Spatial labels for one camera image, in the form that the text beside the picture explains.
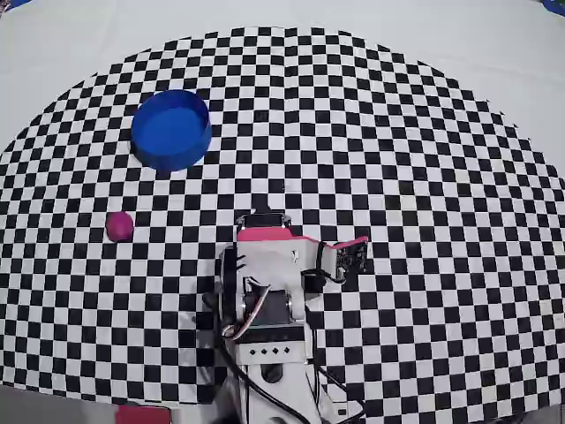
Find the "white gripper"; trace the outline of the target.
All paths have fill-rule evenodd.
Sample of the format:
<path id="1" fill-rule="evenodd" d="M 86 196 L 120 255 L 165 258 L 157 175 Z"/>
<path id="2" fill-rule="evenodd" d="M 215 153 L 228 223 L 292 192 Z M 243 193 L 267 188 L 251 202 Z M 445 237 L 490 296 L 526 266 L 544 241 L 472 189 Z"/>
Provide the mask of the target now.
<path id="1" fill-rule="evenodd" d="M 290 217 L 269 207 L 267 193 L 255 193 L 253 213 L 237 219 L 237 247 L 250 269 L 278 284 L 326 283 L 322 267 L 326 244 L 294 234 Z"/>

